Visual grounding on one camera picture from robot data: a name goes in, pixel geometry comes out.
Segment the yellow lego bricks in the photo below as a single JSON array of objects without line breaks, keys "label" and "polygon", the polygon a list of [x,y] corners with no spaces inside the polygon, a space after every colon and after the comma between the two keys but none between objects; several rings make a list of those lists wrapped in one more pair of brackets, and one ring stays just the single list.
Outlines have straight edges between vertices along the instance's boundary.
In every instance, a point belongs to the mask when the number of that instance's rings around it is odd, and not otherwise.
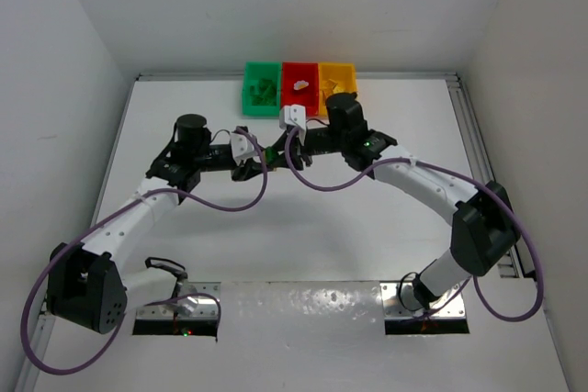
[{"label": "yellow lego bricks", "polygon": [[321,91],[323,92],[324,96],[328,98],[331,95],[344,93],[345,85],[333,79],[322,80]]}]

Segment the green lego brick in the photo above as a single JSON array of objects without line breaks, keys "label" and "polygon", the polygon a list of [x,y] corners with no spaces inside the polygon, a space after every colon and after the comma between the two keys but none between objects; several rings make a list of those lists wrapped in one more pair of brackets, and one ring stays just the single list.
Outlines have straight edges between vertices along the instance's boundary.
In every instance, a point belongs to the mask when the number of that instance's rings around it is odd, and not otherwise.
[{"label": "green lego brick", "polygon": [[261,78],[247,87],[253,106],[275,106],[277,104],[277,83],[269,78]]}]

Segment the yellow green lego pair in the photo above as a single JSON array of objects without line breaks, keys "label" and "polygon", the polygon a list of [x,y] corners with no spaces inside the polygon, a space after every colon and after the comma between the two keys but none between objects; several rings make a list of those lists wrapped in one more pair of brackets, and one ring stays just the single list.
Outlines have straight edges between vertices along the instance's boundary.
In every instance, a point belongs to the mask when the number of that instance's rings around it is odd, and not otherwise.
[{"label": "yellow green lego pair", "polygon": [[272,147],[267,147],[264,149],[264,158],[268,170],[274,170],[277,167],[276,163],[279,159],[279,153],[276,152]]}]

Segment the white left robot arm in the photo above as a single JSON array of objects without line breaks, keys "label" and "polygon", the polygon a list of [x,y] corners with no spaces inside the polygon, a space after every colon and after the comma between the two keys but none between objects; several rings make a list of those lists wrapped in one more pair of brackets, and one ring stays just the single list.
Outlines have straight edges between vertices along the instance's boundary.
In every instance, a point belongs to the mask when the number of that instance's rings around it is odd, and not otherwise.
[{"label": "white left robot arm", "polygon": [[246,128],[236,128],[226,144],[211,140],[204,117],[179,117],[172,138],[125,205],[53,251],[46,294],[52,315],[105,334],[130,310],[174,302],[187,280],[185,267],[149,258],[145,269],[125,274],[134,250],[158,221],[193,198],[203,173],[236,174],[251,166],[255,173],[267,174],[262,150]]}]

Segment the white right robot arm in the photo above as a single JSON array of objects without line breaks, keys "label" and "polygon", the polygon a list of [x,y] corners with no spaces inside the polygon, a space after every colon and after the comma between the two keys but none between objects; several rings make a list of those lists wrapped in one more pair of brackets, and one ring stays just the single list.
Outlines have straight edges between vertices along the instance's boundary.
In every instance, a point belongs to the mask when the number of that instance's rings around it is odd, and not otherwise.
[{"label": "white right robot arm", "polygon": [[339,153],[353,170],[391,185],[432,209],[451,228],[447,251],[416,273],[396,297],[410,311],[426,310],[450,288],[483,276],[515,245],[520,233],[506,214],[505,189],[494,181],[476,186],[467,179],[425,166],[392,136],[369,127],[355,93],[326,101],[328,122],[308,129],[304,106],[283,106],[275,145],[279,164],[299,172],[313,157]]}]

